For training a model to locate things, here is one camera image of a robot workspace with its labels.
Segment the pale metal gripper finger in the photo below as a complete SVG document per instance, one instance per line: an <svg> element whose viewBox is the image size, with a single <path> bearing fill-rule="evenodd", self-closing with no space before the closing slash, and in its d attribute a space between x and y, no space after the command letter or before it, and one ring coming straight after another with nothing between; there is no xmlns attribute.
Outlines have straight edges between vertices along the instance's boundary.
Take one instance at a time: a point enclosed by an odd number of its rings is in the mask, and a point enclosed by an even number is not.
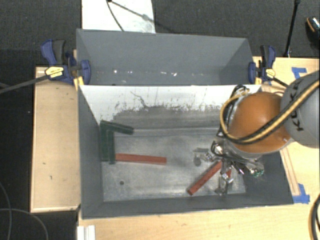
<svg viewBox="0 0 320 240"><path fill-rule="evenodd" d="M229 187L232 185L234 179L227 173L223 173L219 176L218 187L215 189L215 193L218 196L224 196L228 193Z"/></svg>
<svg viewBox="0 0 320 240"><path fill-rule="evenodd" d="M202 161L210 162L212 159L212 155L209 152L208 148L200 148L197 147L193 150L194 158L193 163L195 166L200 166Z"/></svg>

